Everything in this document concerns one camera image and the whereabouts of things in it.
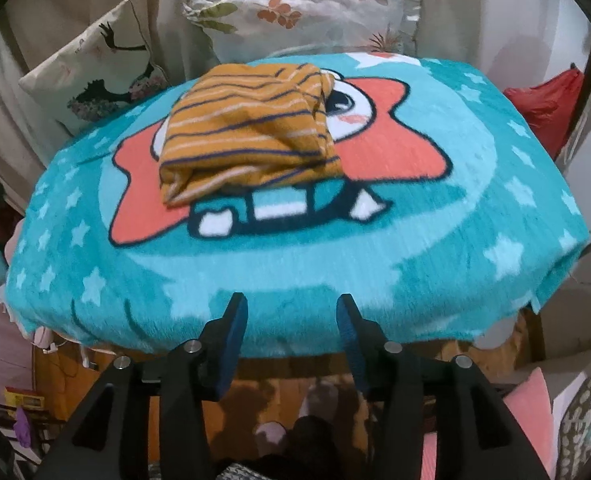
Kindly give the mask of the mustard striped garment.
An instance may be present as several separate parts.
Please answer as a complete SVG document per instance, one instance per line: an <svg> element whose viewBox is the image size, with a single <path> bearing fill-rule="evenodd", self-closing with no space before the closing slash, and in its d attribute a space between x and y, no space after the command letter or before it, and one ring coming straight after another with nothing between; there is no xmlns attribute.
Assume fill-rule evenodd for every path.
<svg viewBox="0 0 591 480"><path fill-rule="evenodd" d="M222 64L176 101L158 149L161 199L342 177L327 124L335 77L309 63Z"/></svg>

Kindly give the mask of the grey patterned cushion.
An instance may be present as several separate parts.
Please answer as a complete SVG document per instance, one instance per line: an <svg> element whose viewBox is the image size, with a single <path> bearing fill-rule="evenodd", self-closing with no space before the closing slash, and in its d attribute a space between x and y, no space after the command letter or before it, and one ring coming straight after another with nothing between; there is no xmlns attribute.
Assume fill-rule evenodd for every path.
<svg viewBox="0 0 591 480"><path fill-rule="evenodd" d="M591 377L562 417L558 451L557 479L575 479L591 458Z"/></svg>

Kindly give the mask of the white cushion with crane print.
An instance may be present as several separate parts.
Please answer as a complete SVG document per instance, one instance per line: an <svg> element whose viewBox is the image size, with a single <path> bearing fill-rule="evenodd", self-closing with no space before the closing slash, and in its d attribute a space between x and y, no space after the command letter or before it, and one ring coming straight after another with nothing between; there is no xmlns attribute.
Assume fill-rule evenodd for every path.
<svg viewBox="0 0 591 480"><path fill-rule="evenodd" d="M132 1L123 0L18 84L73 136L165 90Z"/></svg>

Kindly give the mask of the purple small object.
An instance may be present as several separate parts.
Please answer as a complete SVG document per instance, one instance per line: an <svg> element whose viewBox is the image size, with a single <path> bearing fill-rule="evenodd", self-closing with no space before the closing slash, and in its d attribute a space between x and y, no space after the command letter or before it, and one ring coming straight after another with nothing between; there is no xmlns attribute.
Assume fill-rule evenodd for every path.
<svg viewBox="0 0 591 480"><path fill-rule="evenodd" d="M18 444L22 448L30 448L32 446L32 428L30 428L30 420L22 406L16 408L13 430L16 440L18 440Z"/></svg>

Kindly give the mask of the yellow small box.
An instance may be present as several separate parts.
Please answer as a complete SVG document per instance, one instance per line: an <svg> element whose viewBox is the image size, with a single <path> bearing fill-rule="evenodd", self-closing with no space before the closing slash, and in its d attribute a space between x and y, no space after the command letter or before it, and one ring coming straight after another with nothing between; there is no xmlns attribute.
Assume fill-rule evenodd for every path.
<svg viewBox="0 0 591 480"><path fill-rule="evenodd" d="M4 404L23 410L45 411L45 397L38 392L13 387L4 387Z"/></svg>

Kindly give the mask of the red plastic bag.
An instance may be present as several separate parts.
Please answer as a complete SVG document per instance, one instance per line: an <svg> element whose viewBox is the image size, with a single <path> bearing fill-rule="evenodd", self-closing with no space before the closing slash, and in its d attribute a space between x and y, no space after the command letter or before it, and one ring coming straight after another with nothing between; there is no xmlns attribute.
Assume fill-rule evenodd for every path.
<svg viewBox="0 0 591 480"><path fill-rule="evenodd" d="M583 83L584 74L571 66L538 86L504 91L552 159L558 157L568 141Z"/></svg>

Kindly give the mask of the pink cushion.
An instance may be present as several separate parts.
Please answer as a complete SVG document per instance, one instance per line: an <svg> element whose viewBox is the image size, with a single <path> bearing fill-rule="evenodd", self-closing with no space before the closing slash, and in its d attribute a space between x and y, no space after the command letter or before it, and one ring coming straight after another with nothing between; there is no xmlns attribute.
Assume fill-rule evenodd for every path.
<svg viewBox="0 0 591 480"><path fill-rule="evenodd" d="M437 430L425 436L423 479L548 479L553 410L542 370L501 396L478 367L448 370Z"/></svg>

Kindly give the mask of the teal cartoon fleece blanket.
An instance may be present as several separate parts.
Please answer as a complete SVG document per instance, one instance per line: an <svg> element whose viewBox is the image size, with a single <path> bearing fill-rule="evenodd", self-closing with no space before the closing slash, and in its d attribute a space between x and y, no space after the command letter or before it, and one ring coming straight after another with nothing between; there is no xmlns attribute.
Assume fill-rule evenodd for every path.
<svg viewBox="0 0 591 480"><path fill-rule="evenodd" d="M476 68L320 54L341 178L166 208L158 153L185 84L98 122L39 179L6 303L38 328L156 353L242 292L253 358L335 352L350 294L402 341L471 340L563 283L589 232L562 174Z"/></svg>

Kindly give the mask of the white floral pillow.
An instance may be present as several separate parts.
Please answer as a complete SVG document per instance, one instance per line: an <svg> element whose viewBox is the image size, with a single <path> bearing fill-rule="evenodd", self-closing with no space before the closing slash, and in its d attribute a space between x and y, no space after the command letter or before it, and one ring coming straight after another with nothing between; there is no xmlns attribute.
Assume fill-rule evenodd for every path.
<svg viewBox="0 0 591 480"><path fill-rule="evenodd" d="M422 0L186 0L221 63L321 53L416 52Z"/></svg>

